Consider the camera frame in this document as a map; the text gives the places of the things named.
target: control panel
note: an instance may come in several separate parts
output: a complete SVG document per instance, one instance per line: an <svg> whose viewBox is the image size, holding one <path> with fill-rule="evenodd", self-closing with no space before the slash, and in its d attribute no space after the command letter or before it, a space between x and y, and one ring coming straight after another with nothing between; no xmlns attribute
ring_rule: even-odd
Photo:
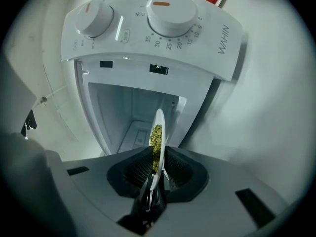
<svg viewBox="0 0 316 237"><path fill-rule="evenodd" d="M205 0L92 0L65 18L61 60L146 55L231 80L241 24Z"/></svg>

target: white appliance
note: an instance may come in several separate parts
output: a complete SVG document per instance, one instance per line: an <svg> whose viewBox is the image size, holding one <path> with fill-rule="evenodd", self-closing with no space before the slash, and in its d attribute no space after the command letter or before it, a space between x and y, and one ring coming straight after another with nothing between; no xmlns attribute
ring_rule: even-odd
<svg viewBox="0 0 316 237"><path fill-rule="evenodd" d="M205 0L92 0L67 14L86 118L105 154L148 145L156 110L178 147L214 77L231 80L242 27Z"/></svg>

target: white knob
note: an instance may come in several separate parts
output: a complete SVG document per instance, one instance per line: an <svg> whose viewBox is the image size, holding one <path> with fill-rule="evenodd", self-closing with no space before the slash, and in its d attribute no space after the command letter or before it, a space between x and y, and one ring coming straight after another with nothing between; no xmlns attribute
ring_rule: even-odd
<svg viewBox="0 0 316 237"><path fill-rule="evenodd" d="M193 0L148 0L146 9L151 28L166 37L185 34L198 16Z"/></svg>
<svg viewBox="0 0 316 237"><path fill-rule="evenodd" d="M82 6L77 14L76 31L89 37L105 32L113 19L113 10L102 1L91 1Z"/></svg>

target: brand logo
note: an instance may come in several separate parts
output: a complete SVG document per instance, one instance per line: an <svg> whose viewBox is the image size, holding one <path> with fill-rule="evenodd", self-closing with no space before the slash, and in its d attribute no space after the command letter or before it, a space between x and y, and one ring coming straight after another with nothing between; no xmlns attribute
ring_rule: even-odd
<svg viewBox="0 0 316 237"><path fill-rule="evenodd" d="M221 46L219 47L220 51L218 53L225 54L228 36L229 36L229 27L226 25L223 25L221 41L219 42Z"/></svg>

